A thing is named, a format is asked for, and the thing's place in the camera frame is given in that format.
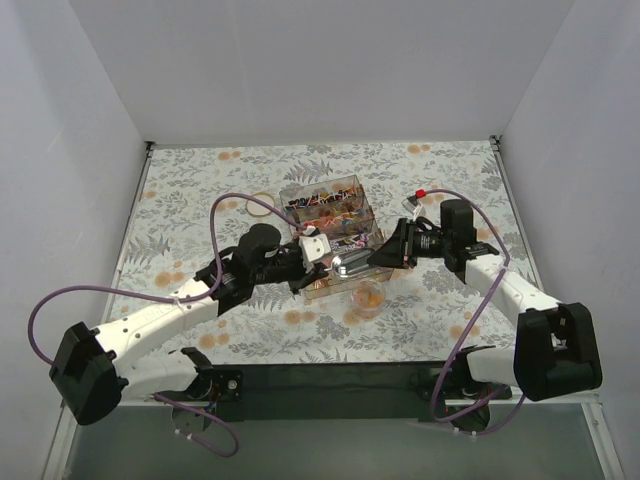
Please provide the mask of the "clear plastic jar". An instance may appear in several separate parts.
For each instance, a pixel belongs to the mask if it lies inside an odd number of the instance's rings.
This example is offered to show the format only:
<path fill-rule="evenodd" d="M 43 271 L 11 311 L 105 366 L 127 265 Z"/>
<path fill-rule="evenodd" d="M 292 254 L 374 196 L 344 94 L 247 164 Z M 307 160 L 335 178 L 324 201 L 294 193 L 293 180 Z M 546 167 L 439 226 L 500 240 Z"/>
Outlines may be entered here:
<path fill-rule="evenodd" d="M 374 280 L 361 281 L 351 294 L 352 310 L 364 319 L 373 319 L 379 315 L 385 302 L 386 290 Z"/>

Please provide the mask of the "silver metal scoop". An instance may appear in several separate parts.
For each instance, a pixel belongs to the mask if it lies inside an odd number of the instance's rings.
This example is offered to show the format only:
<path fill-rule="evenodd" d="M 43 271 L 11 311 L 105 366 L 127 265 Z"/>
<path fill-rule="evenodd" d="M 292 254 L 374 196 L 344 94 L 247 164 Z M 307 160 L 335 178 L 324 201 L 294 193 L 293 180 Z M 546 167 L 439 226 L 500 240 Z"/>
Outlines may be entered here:
<path fill-rule="evenodd" d="M 328 272 L 338 280 L 350 280 L 369 274 L 374 270 L 374 266 L 369 264 L 369 258 L 374 252 L 372 248 L 361 248 L 335 255 Z"/>

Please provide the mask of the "clear acrylic candy organizer box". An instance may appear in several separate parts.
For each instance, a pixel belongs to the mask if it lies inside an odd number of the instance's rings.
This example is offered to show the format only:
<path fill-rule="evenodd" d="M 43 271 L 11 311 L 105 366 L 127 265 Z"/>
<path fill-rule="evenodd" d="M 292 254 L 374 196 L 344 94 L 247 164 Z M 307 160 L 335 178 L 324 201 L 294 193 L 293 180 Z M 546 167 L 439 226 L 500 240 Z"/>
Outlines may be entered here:
<path fill-rule="evenodd" d="M 354 174 L 312 184 L 291 184 L 280 191 L 284 213 L 300 224 L 310 224 L 326 234 L 332 252 L 322 259 L 328 268 L 335 255 L 361 248 L 377 250 L 385 242 L 364 186 Z M 328 272 L 304 289 L 308 300 L 344 293 L 361 281 L 385 282 L 391 278 L 389 268 L 374 267 L 362 277 L 338 280 Z"/>

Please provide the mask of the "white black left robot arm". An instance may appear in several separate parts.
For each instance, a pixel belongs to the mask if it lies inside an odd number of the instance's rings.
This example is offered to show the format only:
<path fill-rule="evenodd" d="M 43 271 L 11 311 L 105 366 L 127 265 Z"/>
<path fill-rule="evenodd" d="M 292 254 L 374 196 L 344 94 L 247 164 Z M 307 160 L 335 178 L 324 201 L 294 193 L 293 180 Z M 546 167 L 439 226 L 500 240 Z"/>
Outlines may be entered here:
<path fill-rule="evenodd" d="M 288 284 L 297 294 L 327 273 L 322 258 L 327 236 L 304 229 L 284 244 L 280 232 L 256 224 L 237 245 L 218 256 L 174 291 L 168 302 L 149 305 L 101 327 L 69 327 L 49 377 L 82 426 L 110 414 L 124 399 L 165 391 L 205 398 L 213 387 L 211 365 L 194 348 L 149 363 L 143 357 L 164 342 L 243 304 L 258 285 Z"/>

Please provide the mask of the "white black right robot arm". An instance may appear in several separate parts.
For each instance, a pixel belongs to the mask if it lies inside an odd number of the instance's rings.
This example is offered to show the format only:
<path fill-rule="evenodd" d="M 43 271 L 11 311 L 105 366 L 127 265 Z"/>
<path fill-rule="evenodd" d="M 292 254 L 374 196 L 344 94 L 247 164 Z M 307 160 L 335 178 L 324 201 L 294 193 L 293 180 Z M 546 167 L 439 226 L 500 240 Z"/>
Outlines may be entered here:
<path fill-rule="evenodd" d="M 391 237 L 367 260 L 376 267 L 410 269 L 421 258 L 441 259 L 463 284 L 493 305 L 515 327 L 515 345 L 466 348 L 458 342 L 435 386 L 452 374 L 454 389 L 475 397 L 489 383 L 517 387 L 532 401 L 594 390 L 603 381 L 590 311 L 581 303 L 563 303 L 509 270 L 504 246 L 477 238 L 478 207 L 467 199 L 440 205 L 440 224 L 427 230 L 402 218 Z"/>

